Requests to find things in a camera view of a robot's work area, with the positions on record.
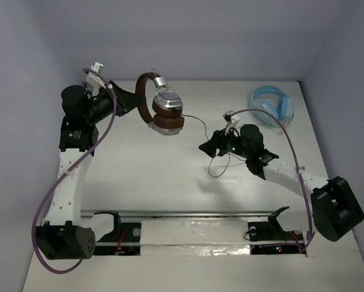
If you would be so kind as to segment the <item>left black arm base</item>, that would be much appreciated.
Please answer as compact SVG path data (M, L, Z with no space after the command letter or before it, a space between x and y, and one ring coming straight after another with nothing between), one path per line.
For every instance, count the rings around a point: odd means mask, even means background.
M97 242L116 242L122 234L122 223L117 211L100 211L92 217Z

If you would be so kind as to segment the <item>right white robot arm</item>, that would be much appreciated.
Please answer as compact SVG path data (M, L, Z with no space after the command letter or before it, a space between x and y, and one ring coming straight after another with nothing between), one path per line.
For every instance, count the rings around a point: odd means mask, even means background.
M301 196L306 207L307 240L318 232L336 242L364 220L347 180L319 177L302 171L298 163L287 163L265 148L256 125L245 124L238 131L216 130L198 148L211 158L229 153L240 156L253 175Z

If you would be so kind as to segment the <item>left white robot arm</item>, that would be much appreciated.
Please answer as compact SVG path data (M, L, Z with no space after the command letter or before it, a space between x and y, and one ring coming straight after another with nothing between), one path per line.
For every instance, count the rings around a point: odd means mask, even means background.
M35 228L36 247L49 260L90 259L96 242L122 234L117 212L98 211L81 218L81 201L95 147L102 140L96 124L108 116L124 116L145 102L143 96L110 82L95 97L81 85L61 92L64 117L60 134L59 183L41 225Z

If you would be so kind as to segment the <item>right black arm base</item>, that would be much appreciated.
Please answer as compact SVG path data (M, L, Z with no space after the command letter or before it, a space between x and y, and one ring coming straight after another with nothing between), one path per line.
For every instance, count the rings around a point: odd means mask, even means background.
M250 242L261 241L284 241L285 232L277 221L280 213L287 210L289 206L284 206L272 212L267 221L253 221L248 223L248 230L244 233L244 238Z

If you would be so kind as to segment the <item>brown silver headphones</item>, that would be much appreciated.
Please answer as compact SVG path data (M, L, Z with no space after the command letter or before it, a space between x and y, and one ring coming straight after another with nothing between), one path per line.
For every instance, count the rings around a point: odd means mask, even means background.
M146 83L151 80L156 87L156 95L152 101L155 115L151 115L146 102ZM155 69L142 73L135 86L135 94L143 97L143 102L137 107L140 117L149 128L163 136L179 134L185 119L182 117L183 102L174 88L170 87L166 79Z

